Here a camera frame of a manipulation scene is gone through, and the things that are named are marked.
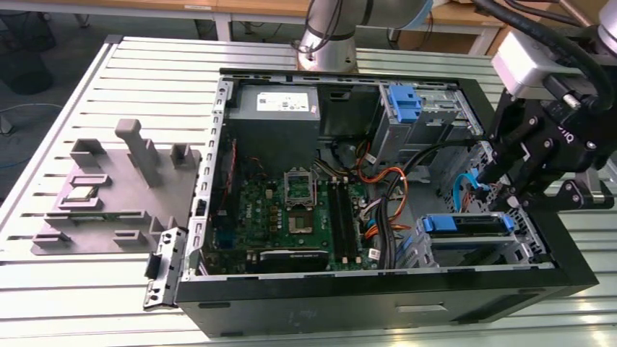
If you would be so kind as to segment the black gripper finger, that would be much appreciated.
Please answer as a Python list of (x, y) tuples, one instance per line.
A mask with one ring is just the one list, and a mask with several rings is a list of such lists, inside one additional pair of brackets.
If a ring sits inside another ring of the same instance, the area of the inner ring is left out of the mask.
[(576, 172), (574, 177), (564, 181), (553, 196), (545, 194), (549, 185), (564, 175), (563, 171), (548, 167), (548, 160), (555, 154), (556, 146), (553, 141), (548, 140), (539, 152), (529, 155), (516, 180), (505, 189), (505, 206), (549, 212), (613, 208), (616, 196), (593, 167)]
[(539, 127), (539, 117), (529, 111), (527, 100), (503, 92), (488, 132), (492, 161), (479, 175), (483, 184), (496, 182), (524, 156), (521, 144)]

